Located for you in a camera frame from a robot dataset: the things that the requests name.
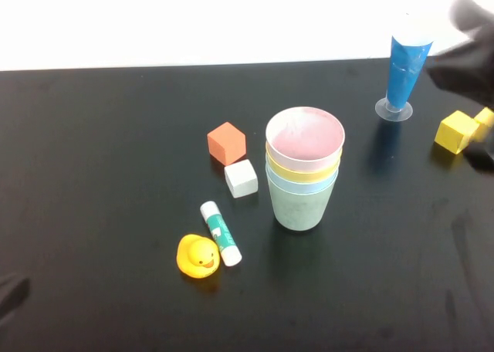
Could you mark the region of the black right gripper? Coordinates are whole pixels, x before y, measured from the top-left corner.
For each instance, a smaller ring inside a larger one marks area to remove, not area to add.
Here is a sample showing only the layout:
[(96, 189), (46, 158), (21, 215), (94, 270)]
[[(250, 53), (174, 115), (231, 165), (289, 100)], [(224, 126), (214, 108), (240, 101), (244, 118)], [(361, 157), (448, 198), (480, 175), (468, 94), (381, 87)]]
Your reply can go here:
[(474, 39), (436, 56), (426, 71), (440, 90), (463, 96), (493, 108), (493, 32), (479, 33)]

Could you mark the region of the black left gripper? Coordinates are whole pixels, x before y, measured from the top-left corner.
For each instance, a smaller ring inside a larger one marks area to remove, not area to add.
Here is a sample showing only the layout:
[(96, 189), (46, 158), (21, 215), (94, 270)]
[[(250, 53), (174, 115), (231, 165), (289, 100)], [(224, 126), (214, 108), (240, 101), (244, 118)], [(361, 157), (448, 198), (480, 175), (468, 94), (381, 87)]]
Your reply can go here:
[(7, 323), (30, 295), (27, 276), (1, 277), (1, 323)]

